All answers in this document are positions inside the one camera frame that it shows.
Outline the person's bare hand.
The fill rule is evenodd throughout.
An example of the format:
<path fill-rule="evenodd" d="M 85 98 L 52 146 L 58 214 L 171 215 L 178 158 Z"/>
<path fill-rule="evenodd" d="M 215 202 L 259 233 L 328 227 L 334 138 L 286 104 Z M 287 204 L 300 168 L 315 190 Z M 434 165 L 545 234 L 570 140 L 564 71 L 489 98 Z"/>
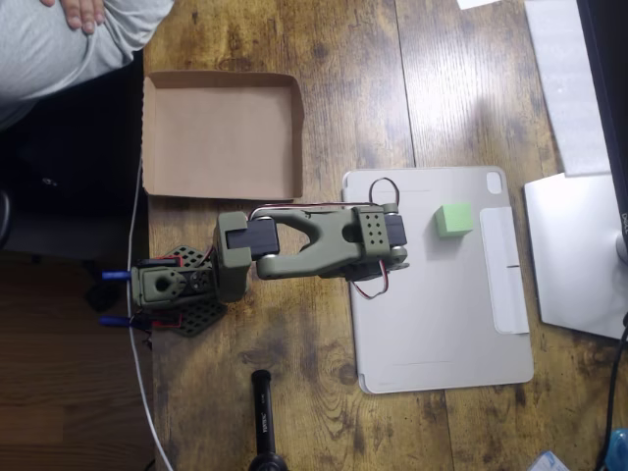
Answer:
<path fill-rule="evenodd" d="M 59 5 L 71 30 L 94 34 L 105 22 L 103 0 L 40 0 L 48 8 Z"/>

